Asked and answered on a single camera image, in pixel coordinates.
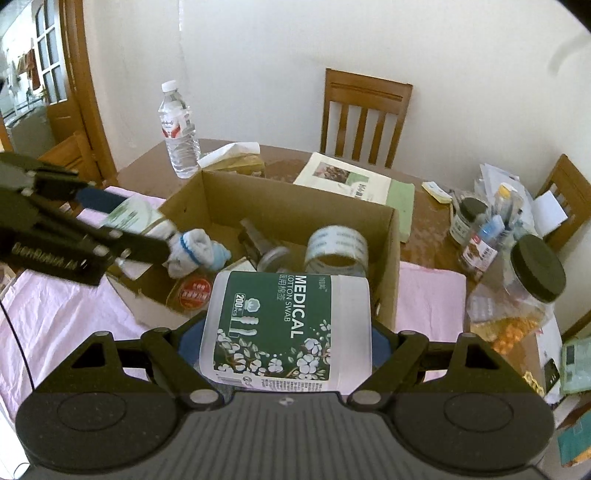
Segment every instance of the door window pane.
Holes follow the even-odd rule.
[[[53,83],[53,73],[47,72],[43,76],[43,80],[45,81],[45,88],[47,89],[47,97],[49,98],[49,103],[56,103],[57,102],[57,93],[56,93],[56,86]]]
[[[37,37],[41,37],[41,35],[43,35],[43,32],[45,31],[45,18],[43,15],[43,7],[41,7],[38,10],[37,15],[35,17],[37,18]]]
[[[51,62],[51,65],[54,63],[59,63],[60,54],[59,50],[57,49],[57,36],[55,28],[47,34],[47,42],[49,43],[49,61]]]
[[[41,55],[41,68],[45,70],[50,65],[46,37],[39,42],[39,54]]]
[[[56,13],[54,10],[54,0],[46,0],[45,1],[45,11],[46,11],[46,21],[45,25],[47,28],[52,26],[55,21]]]
[[[66,85],[64,84],[64,76],[61,72],[61,67],[56,67],[53,69],[53,80],[57,89],[57,99],[66,100]]]

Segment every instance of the chair backrest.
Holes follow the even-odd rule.
[[[413,86],[409,83],[392,82],[391,80],[383,80],[354,73],[326,69],[324,115],[322,117],[322,140],[320,143],[320,152],[326,153],[331,102],[341,104],[339,130],[336,135],[335,157],[342,157],[345,151],[345,136],[349,107],[361,107],[352,154],[352,159],[357,161],[359,161],[361,157],[368,112],[370,110],[377,110],[379,112],[378,122],[375,127],[368,158],[368,163],[372,165],[375,165],[378,159],[386,116],[391,113],[397,115],[398,118],[396,120],[396,125],[394,126],[394,134],[392,135],[392,140],[390,142],[385,167],[392,168],[392,161],[396,154],[398,141],[400,140],[402,126],[404,125],[404,119],[408,109],[408,102],[410,101],[412,92]]]
[[[574,233],[591,218],[591,184],[566,155],[561,155],[538,196],[551,191],[568,219],[544,238],[558,252]]]
[[[97,185],[102,184],[103,178],[84,132],[74,132],[74,135],[44,153],[39,160],[68,170],[77,170],[82,180],[94,181]]]

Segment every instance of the water bottle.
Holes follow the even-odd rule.
[[[163,83],[162,91],[164,100],[159,113],[168,156],[179,178],[187,179],[199,171],[197,160],[201,156],[192,112],[178,92],[175,80]]]

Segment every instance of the tape roll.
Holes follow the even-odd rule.
[[[321,228],[308,241],[304,263],[307,273],[365,277],[369,266],[367,240],[345,226]]]

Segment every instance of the blue band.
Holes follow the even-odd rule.
[[[197,257],[195,257],[195,254],[191,252],[189,247],[187,247],[187,244],[184,241],[184,235],[181,235],[181,247],[183,247],[183,250],[185,250],[187,252],[187,255],[191,257],[191,260],[193,260],[195,264],[199,266],[199,260],[197,260]]]

